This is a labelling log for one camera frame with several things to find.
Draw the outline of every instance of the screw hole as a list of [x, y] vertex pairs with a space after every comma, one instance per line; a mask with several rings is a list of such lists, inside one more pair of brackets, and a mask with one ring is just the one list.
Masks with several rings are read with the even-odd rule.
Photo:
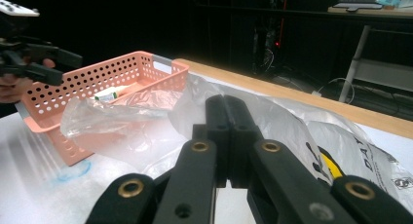
[[197, 142], [192, 145], [192, 150], [196, 152], [205, 152], [208, 149], [208, 145], [202, 142]]
[[185, 219], [191, 216], [192, 210], [191, 207], [187, 204], [180, 204], [175, 209], [175, 214], [179, 218]]
[[118, 189], [119, 196], [131, 198], [139, 195], [143, 191], [143, 183], [139, 179], [130, 179], [121, 184]]
[[345, 186], [350, 194], [360, 199], [368, 201], [374, 199], [375, 197], [374, 191], [364, 183], [348, 182]]
[[270, 142], [266, 142], [266, 143], [264, 143], [263, 145], [262, 145], [262, 148], [265, 150], [265, 151], [268, 151], [268, 152], [271, 152], [271, 153], [276, 153], [276, 152], [278, 152], [278, 151], [280, 151], [282, 148], [278, 145], [278, 144], [276, 144], [276, 143], [270, 143]]

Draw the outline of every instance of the white table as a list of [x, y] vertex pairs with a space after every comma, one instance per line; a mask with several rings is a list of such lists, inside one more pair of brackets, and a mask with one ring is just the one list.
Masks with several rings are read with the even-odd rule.
[[[73, 167], [45, 137], [32, 133], [19, 114], [0, 119], [0, 223], [84, 223], [116, 178], [135, 168], [94, 154]], [[413, 173], [413, 140], [361, 126], [377, 146]], [[219, 189], [215, 223], [254, 223], [246, 190]]]

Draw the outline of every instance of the basket handle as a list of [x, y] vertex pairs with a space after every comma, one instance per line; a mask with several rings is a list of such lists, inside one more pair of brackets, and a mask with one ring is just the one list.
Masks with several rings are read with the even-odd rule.
[[51, 127], [48, 127], [48, 128], [42, 128], [42, 127], [40, 127], [37, 123], [36, 123], [36, 121], [34, 121], [34, 119], [33, 118], [31, 118], [30, 116], [29, 117], [25, 117], [24, 119], [24, 122], [28, 125], [28, 127], [31, 129], [31, 131], [33, 131], [33, 132], [35, 132], [35, 133], [43, 133], [43, 132], [46, 132], [46, 131], [51, 131], [51, 130], [53, 130], [53, 129], [55, 129], [55, 128], [57, 128], [60, 124], [55, 124], [55, 125], [53, 125], [53, 126], [51, 126]]
[[172, 60], [163, 56], [152, 55], [154, 68], [169, 75], [172, 74]]

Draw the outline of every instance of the plastic basket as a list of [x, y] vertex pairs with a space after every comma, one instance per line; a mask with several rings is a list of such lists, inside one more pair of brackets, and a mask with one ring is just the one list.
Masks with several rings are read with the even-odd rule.
[[188, 65], [146, 52], [134, 52], [63, 74], [60, 86], [33, 84], [17, 104], [18, 111], [33, 132], [45, 133], [68, 166], [89, 157], [60, 132], [60, 120], [70, 98], [89, 98], [109, 87], [129, 86], [128, 98], [145, 90], [182, 91]]

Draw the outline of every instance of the hand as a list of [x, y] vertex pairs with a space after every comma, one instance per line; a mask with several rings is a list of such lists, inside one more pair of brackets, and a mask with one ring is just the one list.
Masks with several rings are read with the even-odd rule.
[[[55, 63], [46, 58], [43, 65], [54, 68]], [[28, 78], [18, 78], [13, 74], [0, 77], [0, 103], [15, 103], [21, 99], [24, 92], [33, 84]]]

